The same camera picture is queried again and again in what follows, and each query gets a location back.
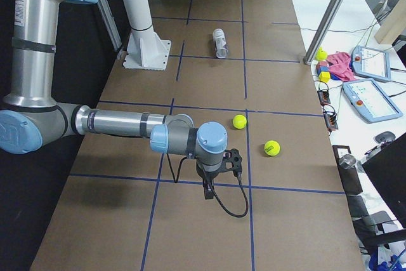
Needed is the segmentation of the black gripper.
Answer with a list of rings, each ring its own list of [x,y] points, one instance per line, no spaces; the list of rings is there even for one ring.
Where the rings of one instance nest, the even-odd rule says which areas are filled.
[[[203,168],[201,168],[199,164],[196,165],[196,172],[202,178],[202,185],[204,188],[204,199],[213,200],[214,191],[211,184],[213,183],[213,180],[219,175],[219,172],[206,171]]]

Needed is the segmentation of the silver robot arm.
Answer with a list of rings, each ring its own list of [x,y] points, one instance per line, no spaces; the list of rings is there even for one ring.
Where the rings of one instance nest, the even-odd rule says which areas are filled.
[[[1,148],[26,154],[69,135],[86,133],[147,138],[152,150],[196,162],[206,199],[226,171],[226,129],[218,122],[195,127],[187,115],[92,109],[51,96],[59,6],[98,0],[15,0],[11,91],[1,111]]]

